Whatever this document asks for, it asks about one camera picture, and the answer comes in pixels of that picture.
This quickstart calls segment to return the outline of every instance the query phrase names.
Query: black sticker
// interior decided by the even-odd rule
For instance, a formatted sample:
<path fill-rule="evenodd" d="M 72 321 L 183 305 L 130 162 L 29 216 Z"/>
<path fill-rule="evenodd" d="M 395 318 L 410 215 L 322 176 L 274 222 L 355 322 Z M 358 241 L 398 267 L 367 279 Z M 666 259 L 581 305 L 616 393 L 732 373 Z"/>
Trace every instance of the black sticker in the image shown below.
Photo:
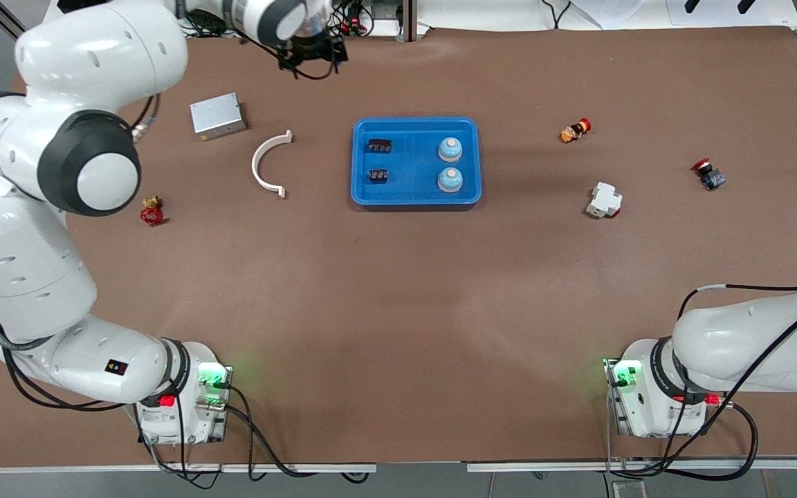
<path fill-rule="evenodd" d="M 107 368 L 104 370 L 116 375 L 124 375 L 127 370 L 127 363 L 119 362 L 119 360 L 109 360 Z"/>

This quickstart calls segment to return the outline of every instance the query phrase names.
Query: gray floor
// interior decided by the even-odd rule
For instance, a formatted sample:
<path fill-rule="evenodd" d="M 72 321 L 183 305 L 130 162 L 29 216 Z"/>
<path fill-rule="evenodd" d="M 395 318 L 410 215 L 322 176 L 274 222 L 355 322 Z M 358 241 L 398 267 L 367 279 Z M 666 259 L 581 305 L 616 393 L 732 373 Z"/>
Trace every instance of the gray floor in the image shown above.
<path fill-rule="evenodd" d="M 41 19 L 38 9 L 35 16 Z M 0 31 L 0 89 L 8 89 L 14 75 L 12 60 L 13 42 Z M 336 475 L 316 476 L 309 479 L 289 479 L 272 475 L 259 483 L 247 482 L 243 475 L 227 474 L 221 477 L 214 492 L 216 495 L 244 496 L 253 494 L 265 498 L 383 496 L 383 497 L 463 497 L 488 496 L 489 474 L 468 474 L 465 466 L 451 463 L 381 465 L 364 485 L 354 486 Z M 789 498 L 797 497 L 797 472 L 770 472 L 767 495 L 762 473 L 750 472 L 743 479 L 730 483 L 700 483 L 677 477 L 660 477 L 649 480 L 648 496 L 651 498 L 702 498 L 703 496 L 733 496 L 734 498 Z M 0 474 L 0 496 L 11 498 L 82 498 L 142 495 L 181 498 L 201 496 L 204 492 L 181 482 L 173 476 L 155 472 L 103 473 L 44 473 Z M 605 496 L 605 486 L 600 474 L 553 473 L 545 480 L 534 479 L 531 474 L 497 474 L 493 497 L 556 496 L 584 498 Z"/>

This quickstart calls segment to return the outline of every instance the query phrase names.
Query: red cap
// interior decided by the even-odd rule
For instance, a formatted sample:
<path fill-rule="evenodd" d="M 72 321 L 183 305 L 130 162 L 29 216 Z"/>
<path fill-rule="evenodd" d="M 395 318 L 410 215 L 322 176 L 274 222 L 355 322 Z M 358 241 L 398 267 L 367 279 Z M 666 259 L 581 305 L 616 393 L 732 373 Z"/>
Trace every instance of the red cap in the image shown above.
<path fill-rule="evenodd" d="M 702 158 L 701 160 L 697 161 L 697 164 L 693 165 L 690 169 L 699 169 L 699 167 L 705 165 L 709 162 L 709 158 Z"/>

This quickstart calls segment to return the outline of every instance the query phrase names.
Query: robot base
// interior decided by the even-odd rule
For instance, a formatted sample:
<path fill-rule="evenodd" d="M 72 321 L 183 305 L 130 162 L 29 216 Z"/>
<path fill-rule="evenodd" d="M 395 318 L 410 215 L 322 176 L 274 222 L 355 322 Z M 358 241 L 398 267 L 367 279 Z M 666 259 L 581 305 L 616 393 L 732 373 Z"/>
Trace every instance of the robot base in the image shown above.
<path fill-rule="evenodd" d="M 204 344 L 184 342 L 190 354 L 190 372 L 179 401 L 172 406 L 146 407 L 136 403 L 140 428 L 152 444 L 180 444 L 181 413 L 183 413 L 184 443 L 223 441 L 226 428 L 225 406 L 230 390 L 206 385 L 211 375 L 221 376 L 217 382 L 230 384 L 232 368 L 221 366 L 214 353 Z"/>
<path fill-rule="evenodd" d="M 623 353 L 620 360 L 606 360 L 605 369 L 610 384 L 626 380 L 625 387 L 608 387 L 614 400 L 617 431 L 622 435 L 641 438 L 668 438 L 678 420 L 682 407 L 661 391 L 651 372 L 651 352 L 657 340 L 637 340 Z M 693 434 L 706 418 L 706 403 L 684 407 L 678 434 Z"/>

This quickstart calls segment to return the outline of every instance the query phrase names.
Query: metal box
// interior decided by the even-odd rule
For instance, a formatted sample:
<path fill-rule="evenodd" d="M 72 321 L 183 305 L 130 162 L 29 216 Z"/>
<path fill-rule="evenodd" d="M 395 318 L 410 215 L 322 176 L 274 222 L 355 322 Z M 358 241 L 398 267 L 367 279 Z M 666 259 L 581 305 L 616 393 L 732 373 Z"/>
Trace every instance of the metal box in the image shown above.
<path fill-rule="evenodd" d="M 235 92 L 190 105 L 192 126 L 202 142 L 247 129 Z"/>

